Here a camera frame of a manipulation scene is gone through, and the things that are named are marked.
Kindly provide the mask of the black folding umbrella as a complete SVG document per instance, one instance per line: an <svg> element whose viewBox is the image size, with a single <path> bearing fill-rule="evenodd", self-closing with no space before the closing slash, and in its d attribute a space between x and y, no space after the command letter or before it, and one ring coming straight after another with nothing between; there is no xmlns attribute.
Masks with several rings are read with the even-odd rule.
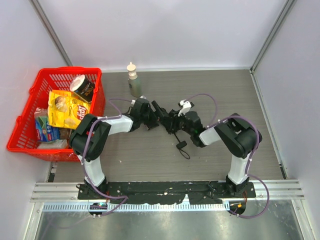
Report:
<svg viewBox="0 0 320 240"><path fill-rule="evenodd" d="M191 158L190 155L183 150L183 148L187 146L187 142L185 140L181 141L177 136L179 127L176 124L176 120L178 116L175 114L174 110L172 114L168 113L167 110L163 107L161 107L160 110L161 116L159 117L159 122L163 125L169 135L174 135L174 137L178 141L176 148L185 159L189 160Z"/></svg>

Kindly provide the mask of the red plastic basket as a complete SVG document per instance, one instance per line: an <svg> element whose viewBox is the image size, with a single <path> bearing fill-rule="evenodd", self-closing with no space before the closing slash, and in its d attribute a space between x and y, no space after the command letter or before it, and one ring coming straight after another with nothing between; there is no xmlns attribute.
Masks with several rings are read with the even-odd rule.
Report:
<svg viewBox="0 0 320 240"><path fill-rule="evenodd" d="M49 92L52 90L67 91L75 76L84 74L95 84L90 113L103 116L106 99L102 84L102 71L96 67L63 66L41 69L32 87L23 112L16 118L16 123L6 148L9 152L23 153L48 162L78 162L78 157L70 148L39 149L34 112L37 107L48 106Z"/></svg>

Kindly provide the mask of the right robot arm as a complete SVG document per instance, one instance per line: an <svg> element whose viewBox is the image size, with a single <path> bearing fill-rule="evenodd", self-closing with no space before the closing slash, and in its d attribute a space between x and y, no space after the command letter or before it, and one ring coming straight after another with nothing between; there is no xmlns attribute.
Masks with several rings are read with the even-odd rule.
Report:
<svg viewBox="0 0 320 240"><path fill-rule="evenodd" d="M169 132L184 131L192 143L200 148L222 141L231 153L230 170L226 176L226 189L232 195L242 194L249 182L249 168L262 135L244 117L234 113L217 123L204 127L195 111L173 115Z"/></svg>

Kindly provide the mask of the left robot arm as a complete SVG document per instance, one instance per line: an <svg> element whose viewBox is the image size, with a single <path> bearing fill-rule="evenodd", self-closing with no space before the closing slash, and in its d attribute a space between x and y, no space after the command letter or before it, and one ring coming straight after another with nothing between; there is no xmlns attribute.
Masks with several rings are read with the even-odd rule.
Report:
<svg viewBox="0 0 320 240"><path fill-rule="evenodd" d="M86 114L72 132L69 146L77 155L84 172L84 184L96 194L105 197L108 181L103 173L101 154L107 138L119 133L130 133L145 125L148 130L157 127L158 117L151 103L144 98L131 101L125 113L117 116Z"/></svg>

